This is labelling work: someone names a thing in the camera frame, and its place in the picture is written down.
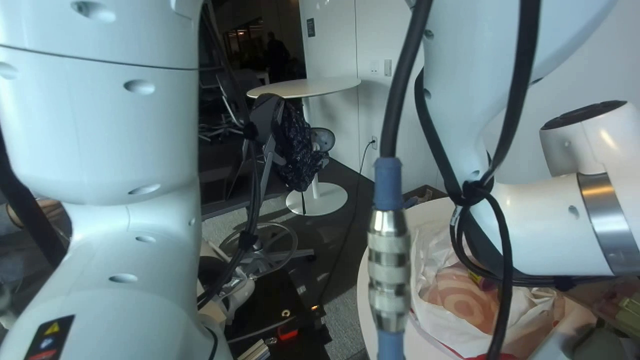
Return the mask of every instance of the white plastic bag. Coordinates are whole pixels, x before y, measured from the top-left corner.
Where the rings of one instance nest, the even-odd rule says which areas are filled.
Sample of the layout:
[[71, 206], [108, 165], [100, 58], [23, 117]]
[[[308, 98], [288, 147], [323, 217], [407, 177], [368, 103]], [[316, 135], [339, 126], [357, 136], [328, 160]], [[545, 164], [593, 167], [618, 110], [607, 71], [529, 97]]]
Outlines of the white plastic bag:
[[[429, 335], [462, 358], [475, 358], [485, 354], [491, 342], [499, 306], [497, 290], [484, 292], [470, 282], [451, 247], [448, 226], [428, 222], [414, 229], [412, 308], [420, 327]], [[467, 320], [445, 306], [462, 310], [458, 314], [466, 315]], [[564, 298], [555, 290], [513, 288], [502, 353], [526, 359], [562, 317]]]

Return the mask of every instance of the gray carpet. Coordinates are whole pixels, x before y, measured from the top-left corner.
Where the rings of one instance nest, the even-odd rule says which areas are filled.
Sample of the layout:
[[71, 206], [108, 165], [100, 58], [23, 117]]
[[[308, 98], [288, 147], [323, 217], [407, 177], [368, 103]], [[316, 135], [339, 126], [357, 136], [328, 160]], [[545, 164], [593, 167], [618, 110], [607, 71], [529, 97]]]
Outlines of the gray carpet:
[[[292, 227], [298, 234], [300, 249], [314, 249], [317, 260], [292, 261], [288, 266], [292, 279], [305, 303], [316, 303], [318, 293], [327, 273], [333, 264], [346, 228], [355, 213], [347, 244], [332, 277], [323, 304], [326, 310], [324, 323], [329, 329], [333, 341], [326, 350], [331, 359], [367, 359], [364, 341], [360, 332], [356, 306], [356, 279], [358, 267], [367, 245], [366, 229], [371, 208], [373, 183], [361, 177], [358, 196], [358, 208], [355, 212], [356, 182], [358, 174], [337, 161], [332, 161], [319, 174], [320, 181], [341, 185], [347, 190], [349, 200], [338, 211], [320, 217], [303, 217], [291, 213], [285, 198], [279, 197], [264, 202], [260, 209], [261, 221], [280, 222]], [[240, 229], [246, 222], [246, 211], [236, 210], [202, 224], [202, 234], [206, 240], [220, 243], [232, 231]], [[289, 244], [283, 240], [284, 247]]]

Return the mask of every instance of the white round table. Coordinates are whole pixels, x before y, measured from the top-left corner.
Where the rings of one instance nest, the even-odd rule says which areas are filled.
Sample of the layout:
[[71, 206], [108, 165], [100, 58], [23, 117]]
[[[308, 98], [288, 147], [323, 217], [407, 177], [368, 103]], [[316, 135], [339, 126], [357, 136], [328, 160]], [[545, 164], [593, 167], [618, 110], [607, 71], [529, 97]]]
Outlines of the white round table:
[[[284, 99], [302, 99], [305, 120], [311, 124], [309, 97], [347, 90], [359, 84], [360, 79], [352, 77], [301, 79], [260, 86], [246, 95], [256, 98], [262, 94], [276, 94]], [[310, 190], [305, 191], [304, 198], [306, 213], [303, 212], [302, 194], [299, 192], [291, 192], [287, 196], [287, 207], [300, 215], [325, 215], [340, 209], [347, 202], [348, 196], [347, 191], [339, 185], [319, 183], [316, 174]]]
[[[453, 208], [453, 203], [449, 198], [423, 202], [406, 211], [407, 226], [409, 229], [414, 229], [425, 222], [446, 224], [451, 218]], [[356, 286], [358, 317], [369, 359], [377, 359], [378, 332], [369, 307], [368, 260], [369, 249], [365, 250], [362, 255], [358, 271], [358, 284]], [[404, 330], [404, 358], [406, 360], [460, 360], [448, 348], [424, 332], [411, 315], [409, 315], [406, 329]]]

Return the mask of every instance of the warning sticker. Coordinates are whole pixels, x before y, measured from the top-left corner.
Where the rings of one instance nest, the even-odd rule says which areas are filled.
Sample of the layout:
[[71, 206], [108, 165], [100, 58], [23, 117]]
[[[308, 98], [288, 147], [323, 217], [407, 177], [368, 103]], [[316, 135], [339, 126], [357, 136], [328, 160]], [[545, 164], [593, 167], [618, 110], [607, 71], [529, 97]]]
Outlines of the warning sticker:
[[24, 360], [58, 360], [74, 317], [69, 315], [40, 325]]

